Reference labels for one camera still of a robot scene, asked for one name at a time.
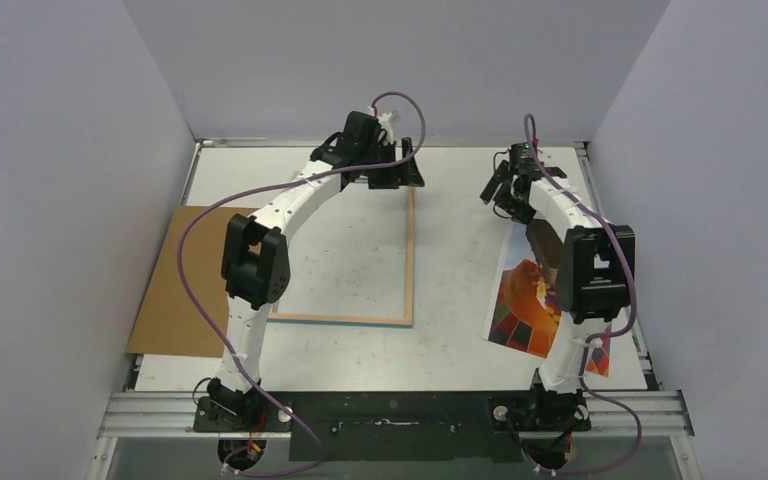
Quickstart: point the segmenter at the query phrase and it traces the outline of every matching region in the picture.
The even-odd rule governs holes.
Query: brown cardboard
[[[128,353],[219,357],[222,343],[187,297],[175,263],[178,239],[204,207],[178,207],[160,249],[140,313],[128,341]],[[205,216],[187,237],[184,269],[187,279],[211,318],[225,331],[228,302],[219,274],[225,228],[235,213],[250,208],[219,208]]]

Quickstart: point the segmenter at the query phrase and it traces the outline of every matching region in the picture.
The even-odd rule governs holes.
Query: gray wall
[[[0,479],[86,472],[192,148],[118,0],[0,0]]]
[[[322,138],[401,90],[431,135],[492,143],[526,108],[591,138],[669,0],[124,3],[198,137]]]
[[[706,478],[768,478],[768,2],[673,0],[591,154]]]

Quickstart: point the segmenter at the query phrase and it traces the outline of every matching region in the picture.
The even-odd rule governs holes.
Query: colorful picture
[[[524,225],[513,224],[507,249],[502,252],[505,259],[499,262],[501,275],[487,339],[545,358],[555,339],[561,310],[525,233]],[[607,340],[592,351],[587,370],[607,376],[609,353]]]

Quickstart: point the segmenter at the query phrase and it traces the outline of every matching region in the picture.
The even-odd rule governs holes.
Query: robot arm
[[[562,314],[555,340],[538,373],[547,392],[580,394],[578,377],[587,348],[585,339],[604,331],[606,324],[629,304],[628,285],[605,231],[578,208],[578,202],[543,177],[528,148],[527,144],[511,146],[509,160],[499,164],[481,199],[485,204],[493,201],[519,223],[545,220],[563,241],[554,285]],[[575,194],[561,169],[547,170],[563,189]],[[634,232],[628,226],[612,227],[633,269]]]
[[[331,168],[321,160],[311,160],[299,173],[299,178],[309,178]],[[340,191],[338,175],[323,177],[284,190],[250,216],[235,215],[229,222],[222,265],[222,276],[228,282],[226,335],[239,352],[243,367],[255,380],[260,380],[260,350],[269,310],[290,281],[288,243],[299,227]],[[259,257],[270,260],[269,271],[241,258],[255,259],[258,255],[249,249],[252,241],[261,245]],[[252,388],[240,374],[227,348],[216,378],[231,391],[246,393]]]
[[[208,383],[207,392],[214,403],[233,413],[240,425],[255,420],[250,417],[262,410],[262,396],[241,374],[234,357],[252,380],[260,381],[260,352],[267,316],[290,282],[288,246],[293,235],[323,203],[361,175],[367,176],[371,190],[424,186],[415,159],[390,168],[360,168],[320,176],[336,168],[395,162],[393,123],[397,118],[390,112],[379,117],[351,112],[343,131],[314,149],[297,177],[310,180],[282,191],[251,215],[234,215],[228,222],[221,272],[228,292],[226,336],[237,353],[225,349],[220,369]],[[403,138],[402,157],[412,151],[410,139]]]

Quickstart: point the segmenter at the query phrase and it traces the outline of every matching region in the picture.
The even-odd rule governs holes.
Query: red wire
[[[260,412],[260,423],[249,432],[249,443],[246,445],[246,453],[251,452],[252,445],[254,445],[254,434],[260,432],[264,425],[266,425],[266,413]]]

